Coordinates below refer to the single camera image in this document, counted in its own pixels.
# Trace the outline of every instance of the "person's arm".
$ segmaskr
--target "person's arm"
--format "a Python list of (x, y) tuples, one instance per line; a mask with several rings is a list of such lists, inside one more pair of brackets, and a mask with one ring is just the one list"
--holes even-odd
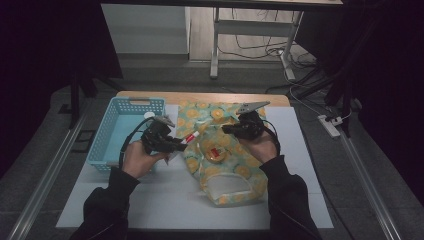
[(277, 156), (271, 136), (264, 132), (255, 140), (239, 139), (268, 177), (268, 210), (272, 239), (321, 239), (311, 218), (308, 189), (303, 179), (291, 175), (284, 156)]
[(125, 239), (128, 231), (129, 196), (144, 176), (165, 153), (148, 155), (140, 141), (131, 143), (122, 170), (112, 168), (109, 186), (96, 188), (84, 203), (84, 222), (73, 233), (76, 239)]

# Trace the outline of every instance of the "cable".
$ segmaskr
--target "cable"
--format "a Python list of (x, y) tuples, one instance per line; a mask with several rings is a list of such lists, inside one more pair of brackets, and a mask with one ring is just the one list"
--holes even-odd
[(304, 69), (304, 68), (308, 68), (308, 67), (316, 67), (317, 66), (316, 62), (301, 62), (299, 60), (300, 57), (308, 55), (308, 54), (310, 54), (310, 53), (307, 52), (307, 53), (303, 53), (303, 54), (299, 55), (297, 57), (297, 61), (296, 61), (296, 60), (293, 59), (293, 55), (290, 53), (289, 54), (290, 59), (288, 59), (288, 60), (289, 60), (290, 63), (293, 64), (293, 66), (295, 66), (296, 68), (299, 68), (299, 69)]
[(221, 89), (226, 90), (226, 91), (231, 92), (231, 93), (237, 93), (236, 91), (231, 90), (231, 89), (229, 89), (227, 87), (221, 87)]
[[(314, 68), (314, 69), (312, 69), (310, 72), (308, 72), (308, 74), (306, 74), (302, 79), (300, 79), (296, 84), (303, 84), (304, 82), (306, 82), (306, 81), (308, 81), (311, 77), (313, 77), (315, 74), (317, 74), (318, 73), (318, 71), (320, 71), (320, 69), (319, 68)], [(279, 88), (287, 88), (287, 87), (290, 87), (290, 86), (292, 86), (292, 84), (290, 83), (290, 84), (283, 84), (283, 85), (280, 85), (280, 86), (273, 86), (273, 87), (269, 87), (269, 88), (267, 88), (266, 90), (265, 90), (265, 94), (267, 94), (270, 90), (272, 90), (272, 89), (279, 89)]]
[(309, 108), (310, 110), (312, 110), (312, 111), (314, 111), (315, 113), (317, 113), (318, 115), (322, 115), (320, 112), (318, 112), (317, 110), (315, 110), (315, 109), (313, 109), (313, 108), (311, 108), (311, 107), (309, 107), (308, 105), (306, 105), (305, 103), (303, 103), (302, 101), (300, 101), (299, 99), (297, 99), (294, 95), (293, 95), (293, 93), (292, 93), (292, 88), (293, 87), (291, 87), (290, 88), (290, 95), (296, 100), (296, 101), (298, 101), (298, 102), (300, 102), (301, 104), (303, 104), (303, 105), (305, 105), (305, 107), (307, 107), (307, 108)]
[(322, 77), (318, 78), (317, 80), (315, 80), (315, 81), (313, 81), (313, 82), (305, 83), (305, 84), (303, 84), (303, 85), (304, 85), (304, 86), (314, 85), (314, 84), (316, 84), (316, 83), (318, 83), (318, 82), (322, 81), (322, 80), (323, 80), (323, 79), (325, 79), (325, 78), (326, 78), (326, 76), (322, 76)]
[(306, 85), (304, 85), (304, 84), (297, 84), (297, 83), (291, 82), (291, 81), (289, 80), (289, 78), (287, 77), (287, 73), (286, 73), (286, 71), (284, 71), (284, 78), (285, 78), (285, 79), (286, 79), (286, 81), (287, 81), (288, 83), (290, 83), (291, 85), (294, 85), (294, 86), (297, 86), (297, 87), (309, 88), (308, 86), (306, 86)]
[(91, 240), (91, 239), (95, 239), (95, 238), (97, 238), (98, 236), (100, 236), (100, 234), (102, 234), (102, 233), (106, 232), (108, 229), (110, 229), (111, 227), (113, 227), (113, 225), (115, 225), (117, 222), (118, 222), (118, 221), (116, 221), (116, 222), (114, 222), (114, 223), (110, 224), (110, 225), (109, 225), (109, 226), (107, 226), (105, 229), (103, 229), (103, 230), (101, 230), (100, 232), (98, 232), (98, 233), (94, 234), (93, 236), (91, 236), (91, 237), (90, 237), (90, 238), (88, 238), (87, 240)]
[(154, 117), (148, 117), (144, 119), (140, 124), (137, 125), (137, 127), (134, 128), (134, 130), (125, 138), (124, 144), (122, 144), (121, 151), (119, 152), (119, 169), (122, 169), (122, 165), (124, 164), (124, 155), (125, 151), (127, 150), (128, 145), (130, 144), (131, 139), (133, 138), (134, 134), (136, 134), (139, 131), (139, 128), (143, 126), (146, 122), (152, 120)]
[(308, 99), (308, 98), (305, 98), (305, 100), (307, 100), (308, 102), (311, 102), (311, 103), (313, 103), (313, 104), (317, 105), (318, 107), (320, 107), (320, 108), (324, 109), (325, 111), (327, 111), (327, 112), (329, 112), (329, 113), (331, 114), (331, 117), (332, 117), (332, 118), (335, 118), (335, 117), (334, 117), (334, 113), (331, 111), (331, 109), (327, 109), (326, 107), (321, 106), (321, 104), (316, 103), (316, 102), (314, 102), (314, 101), (312, 101), (312, 100), (310, 100), (310, 99)]
[(224, 52), (219, 48), (219, 46), (217, 46), (217, 47), (218, 47), (218, 50), (223, 54), (235, 55), (235, 56), (244, 57), (244, 58), (248, 58), (248, 59), (259, 59), (259, 58), (264, 58), (264, 57), (268, 57), (268, 56), (271, 55), (271, 53), (267, 53), (266, 55), (262, 55), (262, 56), (250, 57), (250, 56), (245, 56), (245, 55), (233, 53), (233, 52)]
[(296, 221), (296, 219), (292, 218), (289, 214), (287, 214), (286, 212), (284, 212), (277, 204), (275, 204), (273, 201), (269, 200), (269, 203), (271, 203), (271, 205), (273, 207), (275, 207), (281, 214), (283, 214), (286, 218), (288, 218), (292, 223), (294, 223), (295, 225), (297, 225), (298, 227), (300, 227), (303, 231), (305, 231), (307, 234), (309, 234), (311, 237), (313, 237), (314, 239), (318, 239), (318, 240), (322, 240), (321, 237), (315, 235), (311, 230), (309, 230), (305, 225), (301, 224), (300, 222)]
[[(259, 12), (258, 12), (258, 16), (259, 15), (263, 15), (264, 13), (261, 13), (261, 11), (262, 10), (259, 10)], [(231, 9), (231, 15), (232, 15), (232, 18), (233, 18), (233, 20), (236, 20), (237, 19), (237, 11), (236, 11), (236, 9), (234, 9), (234, 8), (232, 8)], [(276, 14), (275, 14), (275, 18), (274, 18), (274, 21), (277, 21), (277, 16), (278, 16), (278, 10), (277, 10), (277, 12), (276, 12)], [(269, 40), (268, 40), (268, 44), (263, 44), (263, 45), (259, 45), (259, 46), (252, 46), (252, 47), (244, 47), (244, 46), (241, 46), (240, 45), (240, 43), (239, 43), (239, 40), (238, 40), (238, 35), (234, 35), (235, 36), (235, 38), (236, 38), (236, 43), (237, 43), (237, 46), (239, 47), (239, 48), (241, 48), (241, 49), (254, 49), (254, 48), (262, 48), (262, 47), (265, 47), (265, 52), (267, 52), (267, 48), (268, 47), (270, 47), (270, 46), (276, 46), (276, 45), (282, 45), (282, 44), (286, 44), (287, 42), (281, 42), (281, 43), (273, 43), (273, 44), (270, 44), (270, 41), (271, 41), (271, 38), (272, 37), (270, 37), (269, 38)]]
[(344, 120), (344, 119), (346, 119), (346, 118), (350, 117), (350, 115), (352, 115), (352, 109), (349, 109), (349, 114), (348, 114), (346, 117), (343, 117), (343, 118), (342, 118), (342, 120)]
[(277, 139), (278, 139), (278, 134), (277, 134), (277, 129), (275, 129), (275, 127), (274, 127), (274, 125), (270, 122), (270, 121), (268, 121), (268, 120), (262, 120), (263, 122), (266, 122), (266, 123), (268, 123), (269, 125), (271, 125), (271, 127), (272, 127), (272, 129), (274, 129), (274, 133), (275, 133), (275, 136), (277, 137)]

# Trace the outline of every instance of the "black sleeve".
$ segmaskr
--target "black sleeve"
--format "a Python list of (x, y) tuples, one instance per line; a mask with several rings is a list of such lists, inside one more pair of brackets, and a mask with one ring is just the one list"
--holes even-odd
[(284, 156), (271, 159), (260, 168), (268, 177), (272, 239), (321, 239), (309, 211), (306, 183), (289, 173)]
[(140, 182), (112, 168), (109, 186), (96, 188), (84, 203), (84, 222), (71, 236), (76, 239), (125, 239), (129, 196)]

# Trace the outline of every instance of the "floor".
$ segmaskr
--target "floor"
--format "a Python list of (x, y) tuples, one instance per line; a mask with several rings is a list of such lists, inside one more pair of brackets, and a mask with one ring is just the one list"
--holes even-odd
[[(204, 11), (209, 12), (212, 17), (210, 9), (204, 9)], [(194, 22), (192, 22), (193, 31), (195, 31)], [(254, 44), (263, 43), (262, 37), (255, 41), (257, 42)], [(223, 48), (228, 47), (227, 51), (237, 50), (235, 42), (228, 43), (228, 45), (226, 42), (222, 40), (220, 43)], [(207, 48), (207, 45), (199, 47), (199, 49)], [(252, 53), (251, 56), (261, 54), (261, 51), (263, 50)], [(269, 87), (287, 84), (284, 80), (281, 63), (274, 61), (275, 58), (270, 58), (271, 61), (264, 63), (263, 61), (240, 61), (241, 59), (235, 59), (233, 56), (224, 59), (221, 58), (226, 57), (223, 54), (220, 55), (220, 59), (223, 61), (219, 65), (219, 78), (211, 81), (207, 51), (202, 53), (203, 57), (201, 57), (200, 50), (198, 57), (194, 57), (194, 52), (193, 49), (191, 58), (197, 58), (197, 60), (192, 61), (120, 59), (124, 79), (117, 79), (116, 82), (131, 90), (236, 93), (265, 93)], [(302, 78), (308, 71), (310, 69), (295, 69), (295, 74)], [(319, 78), (320, 76), (316, 75), (313, 80)], [(99, 90), (96, 98), (84, 99), (82, 97), (82, 102), (92, 101), (92, 108), (87, 113), (81, 130), (91, 131), (98, 128), (110, 98), (117, 93), (116, 90), (100, 81), (96, 80), (95, 84)], [(300, 91), (299, 89), (301, 90), (301, 88), (292, 88), (294, 93)], [(326, 89), (323, 89), (302, 102), (290, 101), (305, 133), (305, 140), (311, 151), (316, 173), (320, 178), (321, 187), (326, 195), (327, 207), (335, 226), (334, 229), (320, 229), (321, 236), (327, 240), (389, 239), (382, 231), (376, 213), (370, 205), (342, 142), (329, 137), (316, 119), (318, 113), (339, 114), (338, 107), (340, 106), (331, 109), (324, 106), (325, 92)], [(291, 94), (289, 88), (276, 88), (270, 93), (288, 96)], [(69, 133), (70, 116), (59, 113), (64, 104), (69, 104), (69, 99), (69, 88), (59, 90), (52, 95), (51, 109), (43, 124), (9, 172), (0, 180), (0, 239), (6, 239), (9, 235), (51, 159), (55, 158), (62, 140)], [(359, 109), (350, 116), (351, 139), (372, 176), (372, 180), (402, 236), (401, 239), (424, 239), (423, 207), (411, 193), (390, 160), (362, 128), (357, 119), (358, 111)], [(56, 229), (55, 224), (85, 162), (87, 155), (86, 151), (84, 152), (85, 147), (84, 143), (73, 143), (73, 151), (66, 156), (64, 165), (48, 196), (43, 201), (26, 239), (67, 239), (72, 234), (72, 230)], [(262, 233), (246, 235), (246, 233), (222, 233), (219, 231), (178, 234), (173, 232), (131, 232), (129, 239), (137, 239), (140, 235), (143, 235), (143, 239), (204, 240), (262, 239), (264, 236)]]

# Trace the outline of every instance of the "blue basket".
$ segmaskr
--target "blue basket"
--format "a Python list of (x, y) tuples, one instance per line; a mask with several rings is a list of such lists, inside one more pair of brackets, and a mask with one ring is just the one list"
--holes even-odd
[[(145, 119), (146, 113), (154, 113), (156, 116), (165, 115), (165, 100), (162, 98), (112, 98), (88, 152), (87, 163), (100, 172), (110, 171), (111, 166), (117, 166), (125, 138)], [(139, 140), (140, 137), (141, 133), (137, 133), (132, 141)]]

